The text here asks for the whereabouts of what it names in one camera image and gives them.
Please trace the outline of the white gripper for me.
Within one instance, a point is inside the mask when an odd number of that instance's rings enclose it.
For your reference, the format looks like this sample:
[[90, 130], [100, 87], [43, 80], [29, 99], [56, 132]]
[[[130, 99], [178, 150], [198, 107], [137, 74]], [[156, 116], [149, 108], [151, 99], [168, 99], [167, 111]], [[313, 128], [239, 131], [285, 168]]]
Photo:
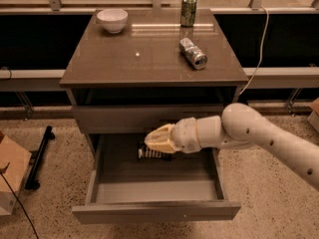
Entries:
[[145, 144], [151, 150], [169, 154], [178, 151], [198, 152], [201, 147], [197, 139], [196, 119], [181, 119], [176, 124], [167, 123], [150, 132], [146, 136]]

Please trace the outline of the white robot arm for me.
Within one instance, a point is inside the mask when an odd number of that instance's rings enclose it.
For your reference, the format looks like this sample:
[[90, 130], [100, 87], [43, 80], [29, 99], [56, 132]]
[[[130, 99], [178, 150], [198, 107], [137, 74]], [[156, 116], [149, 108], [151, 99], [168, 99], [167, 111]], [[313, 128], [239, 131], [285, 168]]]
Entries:
[[270, 122], [240, 103], [227, 106], [220, 116], [181, 119], [165, 124], [145, 138], [151, 150], [173, 154], [203, 148], [246, 148], [257, 145], [315, 189], [319, 189], [319, 146]]

